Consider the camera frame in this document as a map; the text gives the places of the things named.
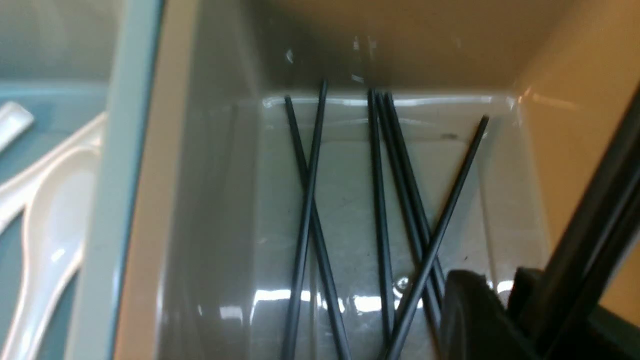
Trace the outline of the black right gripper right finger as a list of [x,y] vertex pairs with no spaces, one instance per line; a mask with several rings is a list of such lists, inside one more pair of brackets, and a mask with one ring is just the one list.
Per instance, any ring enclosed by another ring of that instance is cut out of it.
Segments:
[[[507,303],[507,314],[517,321],[542,271],[518,268]],[[601,306],[571,337],[564,338],[552,360],[638,360],[640,332],[635,326]]]

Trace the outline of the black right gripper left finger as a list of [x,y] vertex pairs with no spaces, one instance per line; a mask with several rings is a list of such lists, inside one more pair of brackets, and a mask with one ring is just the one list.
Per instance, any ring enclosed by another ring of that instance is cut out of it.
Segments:
[[486,278],[466,269],[448,273],[439,324],[442,360],[537,360]]

